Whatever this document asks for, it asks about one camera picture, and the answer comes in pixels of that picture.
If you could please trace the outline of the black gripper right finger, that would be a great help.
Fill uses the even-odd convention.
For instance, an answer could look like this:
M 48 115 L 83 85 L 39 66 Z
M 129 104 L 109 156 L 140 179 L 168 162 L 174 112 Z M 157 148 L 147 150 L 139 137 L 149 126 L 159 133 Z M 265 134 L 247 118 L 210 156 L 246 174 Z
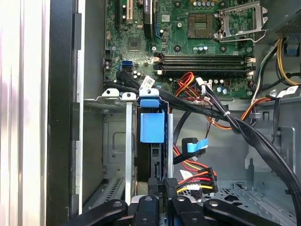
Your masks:
M 164 180 L 168 220 L 173 226 L 277 226 L 265 219 L 219 199 L 209 199 L 202 206 L 187 196 L 178 195 L 175 178 Z

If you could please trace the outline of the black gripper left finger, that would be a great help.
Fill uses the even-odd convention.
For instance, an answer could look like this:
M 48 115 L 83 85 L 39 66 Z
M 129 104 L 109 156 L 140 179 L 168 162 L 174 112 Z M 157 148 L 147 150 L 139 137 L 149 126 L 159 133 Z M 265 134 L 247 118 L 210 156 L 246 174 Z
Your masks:
M 148 194 L 138 195 L 130 204 L 112 199 L 64 223 L 64 226 L 158 226 L 159 190 L 162 182 L 148 180 Z

